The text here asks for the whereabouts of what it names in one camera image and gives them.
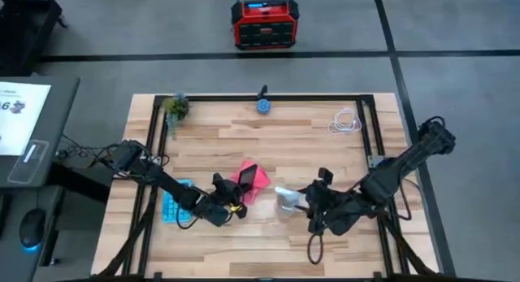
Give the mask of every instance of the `pink towel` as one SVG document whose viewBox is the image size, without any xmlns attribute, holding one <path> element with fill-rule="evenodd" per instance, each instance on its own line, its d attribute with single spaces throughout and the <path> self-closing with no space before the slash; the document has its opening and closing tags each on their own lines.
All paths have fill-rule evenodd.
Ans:
<svg viewBox="0 0 520 282">
<path fill-rule="evenodd" d="M 237 172 L 233 173 L 233 175 L 229 179 L 234 181 L 235 183 L 237 183 L 238 177 L 240 176 L 241 171 L 243 171 L 247 167 L 250 167 L 253 165 L 254 165 L 254 162 L 252 162 L 250 160 L 244 160 L 244 162 L 240 166 L 240 169 Z M 245 193 L 244 204 L 246 204 L 246 205 L 253 204 L 254 199 L 257 197 L 257 194 L 260 193 L 260 191 L 262 189 L 264 189 L 265 187 L 267 187 L 270 183 L 271 183 L 271 181 L 267 177 L 266 171 L 263 170 L 262 167 L 257 165 L 257 173 L 254 176 L 253 188 L 250 191 L 248 191 L 247 193 Z"/>
</svg>

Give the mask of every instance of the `green plant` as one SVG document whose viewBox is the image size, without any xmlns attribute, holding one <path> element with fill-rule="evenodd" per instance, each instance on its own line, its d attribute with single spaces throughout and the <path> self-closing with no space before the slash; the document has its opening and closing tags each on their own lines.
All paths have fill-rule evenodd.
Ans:
<svg viewBox="0 0 520 282">
<path fill-rule="evenodd" d="M 179 122 L 186 117 L 189 112 L 188 99 L 182 94 L 176 94 L 171 98 L 166 98 L 162 102 L 164 112 L 166 112 L 166 123 L 168 132 L 175 138 L 176 128 Z"/>
</svg>

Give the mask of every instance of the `white charging cable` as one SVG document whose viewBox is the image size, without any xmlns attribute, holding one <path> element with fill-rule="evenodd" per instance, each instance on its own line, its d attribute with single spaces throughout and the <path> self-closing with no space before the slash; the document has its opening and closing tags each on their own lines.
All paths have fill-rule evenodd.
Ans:
<svg viewBox="0 0 520 282">
<path fill-rule="evenodd" d="M 350 115 L 350 123 L 342 124 L 340 122 L 340 117 L 342 115 Z M 328 133 L 330 133 L 331 135 L 339 135 L 347 132 L 356 132 L 359 131 L 361 128 L 362 123 L 358 115 L 356 115 L 352 109 L 347 107 L 342 109 L 340 112 L 336 113 L 336 115 L 334 115 L 334 120 L 328 123 L 327 126 Z"/>
</svg>

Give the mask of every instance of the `black mouse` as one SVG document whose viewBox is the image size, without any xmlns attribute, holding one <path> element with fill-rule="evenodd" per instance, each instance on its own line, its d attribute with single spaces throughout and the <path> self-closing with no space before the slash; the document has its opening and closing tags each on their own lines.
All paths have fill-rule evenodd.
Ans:
<svg viewBox="0 0 520 282">
<path fill-rule="evenodd" d="M 39 248 L 45 223 L 46 212 L 42 209 L 32 209 L 25 214 L 19 225 L 19 240 L 26 251 Z"/>
</svg>

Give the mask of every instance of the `wooden tabletop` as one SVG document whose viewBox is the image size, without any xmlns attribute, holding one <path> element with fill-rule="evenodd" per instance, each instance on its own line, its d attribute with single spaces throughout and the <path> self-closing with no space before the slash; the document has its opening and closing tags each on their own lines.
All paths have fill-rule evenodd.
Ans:
<svg viewBox="0 0 520 282">
<path fill-rule="evenodd" d="M 393 93 L 375 93 L 387 156 L 397 156 L 407 144 Z M 134 95 L 124 138 L 145 143 L 154 94 Z M 308 219 L 303 213 L 284 214 L 276 201 L 275 186 L 300 189 L 317 178 L 318 168 L 334 173 L 332 188 L 346 190 L 367 173 L 360 132 L 330 135 L 327 125 L 354 102 L 273 102 L 267 116 L 256 112 L 254 102 L 191 102 L 188 117 L 168 137 L 165 171 L 176 179 L 190 179 L 202 189 L 212 189 L 211 177 L 230 176 L 245 159 L 262 166 L 271 185 L 249 207 L 245 219 L 234 218 L 217 228 L 199 220 L 189 230 L 162 221 L 163 191 L 159 190 L 146 276 L 161 271 L 164 277 L 369 277 L 384 272 L 375 219 L 361 218 L 343 236 L 327 232 L 319 265 L 307 260 Z M 159 129 L 156 127 L 157 151 Z M 370 143 L 375 146 L 370 131 Z M 412 210 L 411 221 L 401 221 L 406 240 L 424 262 L 437 270 L 436 256 L 413 174 L 404 189 Z M 128 236 L 137 186 L 130 181 L 113 183 L 106 207 L 92 273 L 98 273 L 115 256 Z M 401 195 L 399 212 L 405 215 Z M 398 271 L 395 244 L 389 237 L 394 268 Z M 132 272 L 137 271 L 137 243 Z M 317 254 L 318 246 L 313 247 Z"/>
</svg>

